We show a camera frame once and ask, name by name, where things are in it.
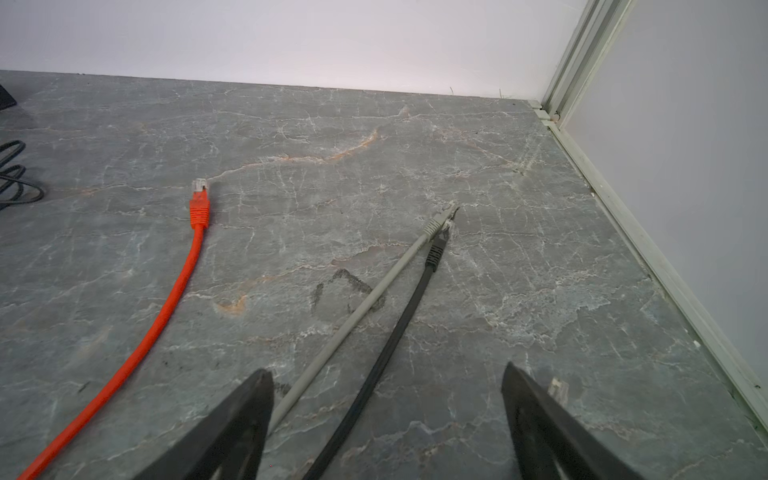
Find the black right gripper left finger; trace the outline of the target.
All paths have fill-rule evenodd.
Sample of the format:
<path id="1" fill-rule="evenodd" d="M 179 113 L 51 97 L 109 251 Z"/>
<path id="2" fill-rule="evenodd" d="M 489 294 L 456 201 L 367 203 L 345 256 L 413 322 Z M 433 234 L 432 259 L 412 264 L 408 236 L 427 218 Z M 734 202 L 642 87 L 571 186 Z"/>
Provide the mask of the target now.
<path id="1" fill-rule="evenodd" d="M 255 479 L 273 405 L 273 376 L 258 369 L 136 477 Z"/>

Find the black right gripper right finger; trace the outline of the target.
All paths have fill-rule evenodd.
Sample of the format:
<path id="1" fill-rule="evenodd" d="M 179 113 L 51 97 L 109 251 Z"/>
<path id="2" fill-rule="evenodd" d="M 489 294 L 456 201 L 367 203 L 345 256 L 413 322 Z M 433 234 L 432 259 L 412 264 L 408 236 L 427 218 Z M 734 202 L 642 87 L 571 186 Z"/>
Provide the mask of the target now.
<path id="1" fill-rule="evenodd" d="M 523 479 L 639 479 L 526 372 L 509 362 L 501 393 Z"/>

